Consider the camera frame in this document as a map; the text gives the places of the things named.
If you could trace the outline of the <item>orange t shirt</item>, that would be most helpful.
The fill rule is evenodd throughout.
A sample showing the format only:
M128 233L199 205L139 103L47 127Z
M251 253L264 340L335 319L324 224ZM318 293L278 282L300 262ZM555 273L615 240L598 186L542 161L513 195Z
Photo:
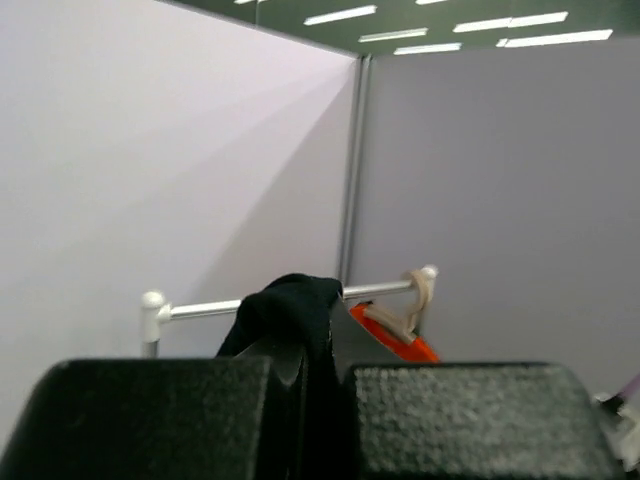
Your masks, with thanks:
M380 344L402 360L412 363L439 363L440 358L433 348L421 337L413 340L401 340L385 326L366 315L372 302L359 303L349 309L351 316L372 335Z

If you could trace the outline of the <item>black t shirt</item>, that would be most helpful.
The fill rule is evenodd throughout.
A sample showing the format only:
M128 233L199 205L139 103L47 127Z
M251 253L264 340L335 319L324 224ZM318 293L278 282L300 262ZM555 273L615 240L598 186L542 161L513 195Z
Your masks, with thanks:
M335 383L330 320L343 294L342 283L331 277L291 273L246 296L217 354L236 356L261 338L272 335L301 343L310 373Z

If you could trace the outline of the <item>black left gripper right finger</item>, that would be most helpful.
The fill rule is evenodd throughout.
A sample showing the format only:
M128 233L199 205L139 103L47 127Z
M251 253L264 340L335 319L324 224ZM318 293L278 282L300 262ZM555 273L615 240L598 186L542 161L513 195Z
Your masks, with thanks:
M332 310L336 479L621 479L588 393L545 362L407 363Z

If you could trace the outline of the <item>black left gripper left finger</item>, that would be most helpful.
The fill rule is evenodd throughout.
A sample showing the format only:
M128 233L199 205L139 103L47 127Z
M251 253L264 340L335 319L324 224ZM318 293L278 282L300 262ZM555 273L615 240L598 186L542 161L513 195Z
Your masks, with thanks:
M73 360L36 383L5 479L292 479L292 394L264 357Z

